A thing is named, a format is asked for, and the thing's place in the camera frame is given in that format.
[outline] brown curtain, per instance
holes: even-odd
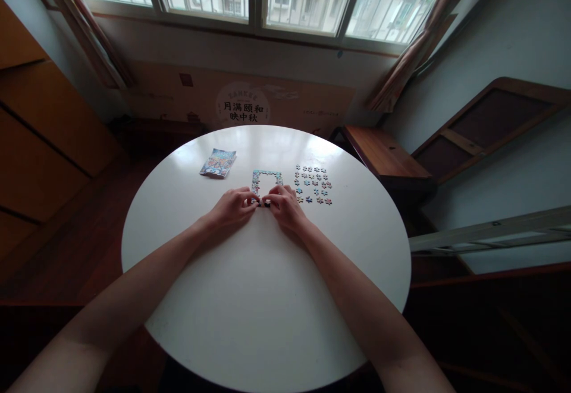
[[[443,25],[448,15],[454,10],[460,0],[435,0],[431,12],[416,38],[400,55],[397,62],[383,78],[373,92],[367,108],[370,111],[392,112],[400,97],[405,84],[412,76],[420,61],[425,56],[437,30]]]
[[[103,84],[112,89],[134,79],[83,0],[54,0]]]

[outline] wooden desk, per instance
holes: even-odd
[[[348,152],[380,180],[397,207],[422,206],[436,194],[431,174],[386,131],[345,125],[333,131],[330,141],[339,134],[349,144]]]

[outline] wooden floor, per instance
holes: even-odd
[[[121,271],[123,223],[137,190],[160,162],[125,165],[16,275],[0,286],[0,300],[85,305]]]

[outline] wall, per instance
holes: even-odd
[[[365,99],[396,61],[393,57],[349,51],[339,58],[335,49],[133,20],[96,19],[127,59],[355,88],[344,121],[356,125],[375,125],[379,120],[379,113],[364,110]]]
[[[99,84],[83,51],[78,51],[50,18],[41,0],[4,1],[103,122],[124,112],[122,101],[116,98],[113,90]]]
[[[571,89],[571,0],[486,0],[385,127],[413,152],[497,77]],[[571,205],[571,115],[561,112],[438,190],[440,230]]]

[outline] table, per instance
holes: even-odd
[[[199,175],[213,148],[237,151],[223,180]],[[129,209],[123,271],[209,211],[227,189],[251,186],[253,170],[281,171],[293,185],[296,164],[327,169],[333,204],[317,204],[313,186],[302,181],[303,196],[313,198],[302,203],[305,213],[402,311],[410,248],[383,186],[336,145],[271,125],[214,131],[165,158]],[[261,195],[270,186],[271,179],[262,180]],[[214,249],[185,268],[145,324],[180,364],[217,384],[259,392],[319,388],[364,364],[311,258],[269,209],[258,208],[242,229],[205,246]]]

